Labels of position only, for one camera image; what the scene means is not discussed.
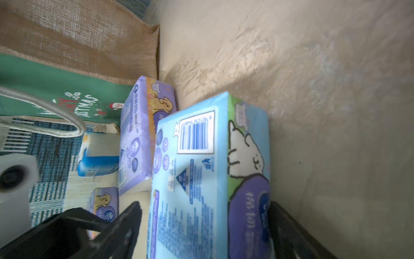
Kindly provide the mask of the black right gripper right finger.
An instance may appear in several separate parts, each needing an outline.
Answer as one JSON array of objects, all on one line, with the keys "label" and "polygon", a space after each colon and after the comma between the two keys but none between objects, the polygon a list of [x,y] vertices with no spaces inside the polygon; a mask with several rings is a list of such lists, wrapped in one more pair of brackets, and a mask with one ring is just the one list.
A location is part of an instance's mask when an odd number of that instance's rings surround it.
[{"label": "black right gripper right finger", "polygon": [[277,202],[269,207],[269,229],[277,259],[335,259]]}]

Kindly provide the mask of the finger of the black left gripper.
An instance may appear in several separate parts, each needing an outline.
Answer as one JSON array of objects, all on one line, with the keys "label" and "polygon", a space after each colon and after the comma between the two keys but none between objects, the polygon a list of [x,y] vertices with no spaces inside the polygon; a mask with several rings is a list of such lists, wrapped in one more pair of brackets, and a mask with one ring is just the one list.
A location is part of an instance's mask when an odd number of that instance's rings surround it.
[{"label": "finger of the black left gripper", "polygon": [[110,223],[82,208],[48,218],[1,248],[2,259],[67,259],[88,246],[87,231]]}]

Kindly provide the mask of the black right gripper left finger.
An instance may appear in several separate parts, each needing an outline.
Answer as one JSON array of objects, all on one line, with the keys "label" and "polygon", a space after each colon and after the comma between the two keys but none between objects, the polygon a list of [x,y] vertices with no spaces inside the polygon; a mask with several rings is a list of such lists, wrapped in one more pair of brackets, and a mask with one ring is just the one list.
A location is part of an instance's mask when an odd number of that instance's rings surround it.
[{"label": "black right gripper left finger", "polygon": [[138,201],[130,204],[113,222],[95,223],[100,234],[75,252],[72,259],[131,259],[138,240],[142,209]]}]

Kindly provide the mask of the light blue tissue pack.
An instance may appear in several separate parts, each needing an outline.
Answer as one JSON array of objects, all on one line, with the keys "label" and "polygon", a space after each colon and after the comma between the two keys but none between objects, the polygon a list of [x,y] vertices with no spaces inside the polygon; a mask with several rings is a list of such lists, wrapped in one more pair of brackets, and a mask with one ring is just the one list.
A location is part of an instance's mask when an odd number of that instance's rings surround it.
[{"label": "light blue tissue pack", "polygon": [[269,259],[268,116],[223,92],[161,120],[149,259]]}]

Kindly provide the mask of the green burlap Christmas canvas bag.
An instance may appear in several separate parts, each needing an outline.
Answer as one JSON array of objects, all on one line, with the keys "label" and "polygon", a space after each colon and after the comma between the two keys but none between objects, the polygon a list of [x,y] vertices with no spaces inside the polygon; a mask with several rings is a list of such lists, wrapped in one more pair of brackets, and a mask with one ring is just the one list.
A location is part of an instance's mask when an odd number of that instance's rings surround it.
[{"label": "green burlap Christmas canvas bag", "polygon": [[157,78],[160,27],[118,1],[1,2],[1,126],[73,138]]}]

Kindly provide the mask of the purple tissue pack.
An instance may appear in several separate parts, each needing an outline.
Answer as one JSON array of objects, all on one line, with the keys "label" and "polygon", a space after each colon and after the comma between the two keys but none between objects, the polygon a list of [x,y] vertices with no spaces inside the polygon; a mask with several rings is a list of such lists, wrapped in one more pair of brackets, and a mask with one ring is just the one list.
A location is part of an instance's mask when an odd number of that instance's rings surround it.
[{"label": "purple tissue pack", "polygon": [[117,187],[95,188],[89,196],[86,210],[99,218],[112,222],[119,214]]},{"label": "purple tissue pack", "polygon": [[119,195],[152,177],[157,125],[175,113],[172,86],[141,76],[121,111]]}]

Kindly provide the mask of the blue wave tissue pack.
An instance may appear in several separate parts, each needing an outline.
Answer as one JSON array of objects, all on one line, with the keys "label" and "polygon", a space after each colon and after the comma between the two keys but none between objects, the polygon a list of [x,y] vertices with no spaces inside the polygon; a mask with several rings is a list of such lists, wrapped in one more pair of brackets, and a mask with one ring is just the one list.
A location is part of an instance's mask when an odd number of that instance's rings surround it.
[{"label": "blue wave tissue pack", "polygon": [[116,172],[119,168],[120,135],[87,132],[78,156],[80,177],[96,177]]}]

